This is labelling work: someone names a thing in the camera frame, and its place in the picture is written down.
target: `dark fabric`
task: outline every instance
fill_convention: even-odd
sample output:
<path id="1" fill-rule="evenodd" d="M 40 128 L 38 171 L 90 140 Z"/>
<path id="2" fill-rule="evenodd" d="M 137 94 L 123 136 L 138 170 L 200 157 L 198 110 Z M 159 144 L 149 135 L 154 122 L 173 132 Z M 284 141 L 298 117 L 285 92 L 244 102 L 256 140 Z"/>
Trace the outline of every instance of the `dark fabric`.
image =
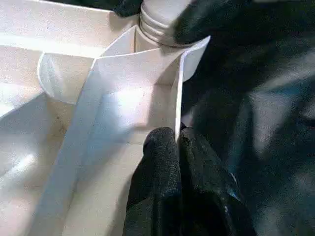
<path id="1" fill-rule="evenodd" d="M 256 235 L 233 176 L 192 128 L 179 137 L 185 235 Z"/>
<path id="2" fill-rule="evenodd" d="M 315 235 L 314 2 L 264 6 L 214 33 L 182 113 L 235 175 L 258 235 Z"/>
<path id="3" fill-rule="evenodd" d="M 153 130 L 130 185 L 125 236 L 254 236 L 233 176 L 191 128 Z"/>

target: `white bottle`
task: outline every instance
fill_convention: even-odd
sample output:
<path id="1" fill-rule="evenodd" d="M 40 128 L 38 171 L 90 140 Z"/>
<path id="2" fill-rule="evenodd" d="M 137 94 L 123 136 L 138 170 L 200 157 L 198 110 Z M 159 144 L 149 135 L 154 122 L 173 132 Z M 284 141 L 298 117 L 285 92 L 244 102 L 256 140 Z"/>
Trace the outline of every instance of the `white bottle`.
<path id="1" fill-rule="evenodd" d="M 192 0 L 143 0 L 140 13 L 140 28 L 155 42 L 168 46 L 183 47 L 173 38 L 177 18 Z"/>

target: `white plastic insert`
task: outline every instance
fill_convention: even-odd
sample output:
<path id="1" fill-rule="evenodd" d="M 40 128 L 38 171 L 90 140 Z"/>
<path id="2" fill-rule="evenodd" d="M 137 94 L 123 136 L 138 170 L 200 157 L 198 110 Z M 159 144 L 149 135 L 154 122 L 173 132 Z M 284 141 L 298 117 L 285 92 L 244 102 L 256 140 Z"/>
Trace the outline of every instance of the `white plastic insert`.
<path id="1" fill-rule="evenodd" d="M 138 16 L 41 0 L 0 11 L 0 234 L 121 235 L 143 141 L 161 126 L 178 137 L 209 38 L 162 46 Z"/>

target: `black glove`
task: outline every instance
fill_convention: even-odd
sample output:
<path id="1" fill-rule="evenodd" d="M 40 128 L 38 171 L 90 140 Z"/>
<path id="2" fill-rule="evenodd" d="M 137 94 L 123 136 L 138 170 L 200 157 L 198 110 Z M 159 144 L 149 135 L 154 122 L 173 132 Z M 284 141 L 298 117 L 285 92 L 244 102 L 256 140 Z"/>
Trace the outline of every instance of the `black glove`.
<path id="1" fill-rule="evenodd" d="M 132 180 L 125 236 L 229 235 L 256 233 L 233 176 L 209 143 L 191 128 L 179 137 L 153 130 Z"/>

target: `white plastic surface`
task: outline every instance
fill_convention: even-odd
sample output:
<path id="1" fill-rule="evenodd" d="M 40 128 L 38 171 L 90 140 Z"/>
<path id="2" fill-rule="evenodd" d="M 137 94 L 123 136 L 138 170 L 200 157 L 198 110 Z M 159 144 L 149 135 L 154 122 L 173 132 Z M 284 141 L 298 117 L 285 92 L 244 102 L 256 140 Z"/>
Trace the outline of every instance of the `white plastic surface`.
<path id="1" fill-rule="evenodd" d="M 41 52 L 0 52 L 0 235 L 19 236 L 32 222 L 72 110 L 43 93 Z"/>
<path id="2" fill-rule="evenodd" d="M 14 104 L 0 117 L 0 235 L 121 235 L 143 141 L 161 126 L 178 138 L 182 82 L 209 39 L 176 49 L 133 27 L 138 16 L 0 7 L 0 104 Z"/>

